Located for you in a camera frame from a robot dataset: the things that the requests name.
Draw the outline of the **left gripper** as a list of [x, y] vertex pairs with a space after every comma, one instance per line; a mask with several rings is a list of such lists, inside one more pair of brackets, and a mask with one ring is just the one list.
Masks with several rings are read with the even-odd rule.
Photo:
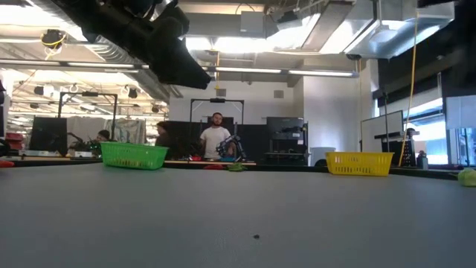
[[179, 39], [190, 20], [175, 0], [85, 0], [87, 29], [150, 64], [160, 83], [206, 89], [211, 77]]

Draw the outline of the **light green round fruit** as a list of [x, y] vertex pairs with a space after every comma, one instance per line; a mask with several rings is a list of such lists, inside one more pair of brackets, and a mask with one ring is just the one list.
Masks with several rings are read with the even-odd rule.
[[457, 175], [458, 182], [464, 187], [476, 187], [476, 170], [464, 169]]

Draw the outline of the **long ceiling light strip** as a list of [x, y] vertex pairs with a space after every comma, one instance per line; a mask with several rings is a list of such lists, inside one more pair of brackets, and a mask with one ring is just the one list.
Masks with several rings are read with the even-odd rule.
[[123, 63], [89, 63], [52, 60], [15, 60], [0, 58], [0, 66], [18, 69], [57, 71], [137, 72], [149, 69], [148, 65]]
[[233, 72], [247, 74], [282, 74], [310, 77], [358, 77], [355, 71], [328, 71], [328, 70], [304, 70], [304, 69], [278, 69], [278, 68], [245, 68], [224, 66], [202, 66], [204, 71], [209, 72]]

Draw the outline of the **grey draped sheet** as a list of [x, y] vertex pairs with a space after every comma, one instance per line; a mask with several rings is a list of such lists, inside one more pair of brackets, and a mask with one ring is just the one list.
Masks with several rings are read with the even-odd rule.
[[146, 124], [143, 120], [119, 118], [115, 120], [112, 131], [112, 119], [71, 117], [66, 119], [67, 132], [73, 133], [84, 142], [95, 140], [101, 130], [108, 130], [111, 139], [123, 143], [143, 144]]

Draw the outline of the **green plastic basket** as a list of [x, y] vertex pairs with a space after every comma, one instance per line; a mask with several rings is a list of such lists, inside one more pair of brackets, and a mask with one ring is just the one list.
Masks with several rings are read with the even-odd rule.
[[142, 144], [101, 142], [104, 165], [139, 170], [157, 170], [163, 166], [168, 147]]

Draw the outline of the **black shelving rack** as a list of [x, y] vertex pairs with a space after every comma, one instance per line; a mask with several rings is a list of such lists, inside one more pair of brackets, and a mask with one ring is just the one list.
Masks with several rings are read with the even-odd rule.
[[308, 124], [303, 118], [267, 117], [269, 149], [265, 161], [269, 165], [308, 165]]

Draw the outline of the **black computer monitor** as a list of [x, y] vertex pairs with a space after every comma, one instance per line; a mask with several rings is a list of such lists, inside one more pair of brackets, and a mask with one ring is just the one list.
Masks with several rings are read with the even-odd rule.
[[68, 152], [67, 119], [35, 117], [29, 149], [65, 156]]

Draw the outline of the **grey waste bin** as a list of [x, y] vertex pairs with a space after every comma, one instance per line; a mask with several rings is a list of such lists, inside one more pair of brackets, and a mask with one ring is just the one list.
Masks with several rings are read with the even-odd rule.
[[312, 167], [321, 167], [327, 165], [326, 154], [334, 152], [334, 147], [312, 147], [310, 149], [309, 165]]

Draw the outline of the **grey table mat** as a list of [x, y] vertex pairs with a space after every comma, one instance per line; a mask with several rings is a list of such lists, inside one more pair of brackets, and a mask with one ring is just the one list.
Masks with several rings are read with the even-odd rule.
[[0, 169], [0, 268], [476, 268], [476, 189], [391, 175]]

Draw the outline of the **red storage bin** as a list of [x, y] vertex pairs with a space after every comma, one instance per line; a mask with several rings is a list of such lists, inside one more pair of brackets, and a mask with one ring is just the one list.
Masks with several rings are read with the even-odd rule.
[[21, 133], [7, 133], [5, 140], [12, 150], [22, 150], [24, 147], [24, 136]]

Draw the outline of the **white board panel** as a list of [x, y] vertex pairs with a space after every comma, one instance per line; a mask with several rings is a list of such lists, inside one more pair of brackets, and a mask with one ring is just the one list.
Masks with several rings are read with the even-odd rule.
[[403, 111], [392, 112], [361, 122], [361, 150], [363, 152], [382, 152], [382, 138], [378, 135], [403, 131]]

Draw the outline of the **black perforated stand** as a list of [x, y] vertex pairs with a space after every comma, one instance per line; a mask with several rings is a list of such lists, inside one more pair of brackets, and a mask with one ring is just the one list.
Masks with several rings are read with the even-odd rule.
[[392, 132], [389, 134], [375, 135], [375, 140], [380, 140], [384, 153], [393, 153], [391, 165], [394, 167], [416, 167], [416, 151], [413, 137], [419, 135], [414, 128], [405, 132]]

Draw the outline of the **silver ribbed air duct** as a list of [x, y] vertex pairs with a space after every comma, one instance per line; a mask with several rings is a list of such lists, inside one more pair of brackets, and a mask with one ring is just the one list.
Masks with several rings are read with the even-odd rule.
[[[87, 33], [85, 38], [91, 44], [93, 52], [107, 63], [144, 65], [141, 60], [132, 57], [125, 50], [102, 36]], [[128, 76], [136, 80], [151, 98], [166, 103], [169, 102], [170, 92], [159, 83], [157, 77], [149, 69], [137, 70], [136, 72], [128, 73]]]

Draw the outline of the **black gantry frame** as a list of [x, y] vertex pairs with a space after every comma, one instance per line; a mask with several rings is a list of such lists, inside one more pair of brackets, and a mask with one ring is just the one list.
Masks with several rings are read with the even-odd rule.
[[231, 100], [231, 99], [225, 99], [225, 98], [191, 98], [190, 99], [190, 111], [189, 111], [189, 122], [191, 123], [193, 121], [193, 104], [196, 101], [201, 101], [201, 102], [208, 102], [208, 103], [241, 103], [242, 108], [241, 108], [241, 124], [244, 124], [244, 111], [245, 111], [245, 101], [244, 100]]
[[113, 114], [112, 114], [112, 128], [111, 133], [114, 135], [115, 133], [115, 123], [116, 123], [116, 115], [117, 115], [117, 108], [118, 108], [118, 95], [112, 93], [99, 93], [99, 92], [60, 92], [59, 93], [59, 105], [58, 105], [58, 112], [57, 117], [61, 118], [62, 115], [62, 107], [65, 105], [63, 102], [63, 97], [68, 95], [69, 97], [74, 97], [76, 95], [82, 95], [83, 97], [99, 97], [99, 96], [112, 96], [114, 98], [114, 106], [113, 106]]

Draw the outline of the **silver rectangular air duct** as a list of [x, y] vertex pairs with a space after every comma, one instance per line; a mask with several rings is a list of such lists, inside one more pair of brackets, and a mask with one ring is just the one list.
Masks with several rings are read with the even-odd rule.
[[301, 51], [370, 59], [397, 57], [455, 18], [453, 1], [420, 7], [419, 0], [313, 0], [308, 8], [314, 14]]

